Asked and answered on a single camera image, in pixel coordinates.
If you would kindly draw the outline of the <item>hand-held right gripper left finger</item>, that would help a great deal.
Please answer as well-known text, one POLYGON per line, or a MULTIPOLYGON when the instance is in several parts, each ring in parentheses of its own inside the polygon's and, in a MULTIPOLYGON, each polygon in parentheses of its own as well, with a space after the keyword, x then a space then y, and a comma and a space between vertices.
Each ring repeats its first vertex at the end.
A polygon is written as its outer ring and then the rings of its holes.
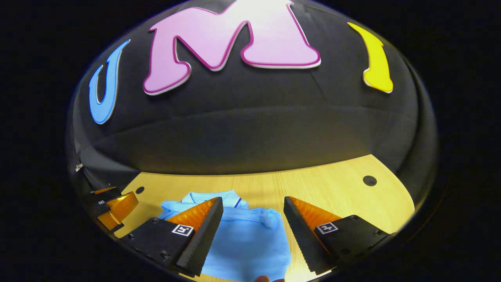
POLYGON ((168 220, 153 217, 120 238, 120 244, 162 270, 199 276, 223 215, 214 197, 168 220))

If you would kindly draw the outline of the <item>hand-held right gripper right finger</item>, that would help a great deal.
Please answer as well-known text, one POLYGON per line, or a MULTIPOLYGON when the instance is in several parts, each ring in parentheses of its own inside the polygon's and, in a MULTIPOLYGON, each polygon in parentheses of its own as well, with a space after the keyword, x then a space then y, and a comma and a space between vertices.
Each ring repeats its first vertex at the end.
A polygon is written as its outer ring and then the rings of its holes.
POLYGON ((317 275, 355 265, 392 238, 358 215, 340 217, 295 197, 284 198, 283 212, 308 269, 317 275))

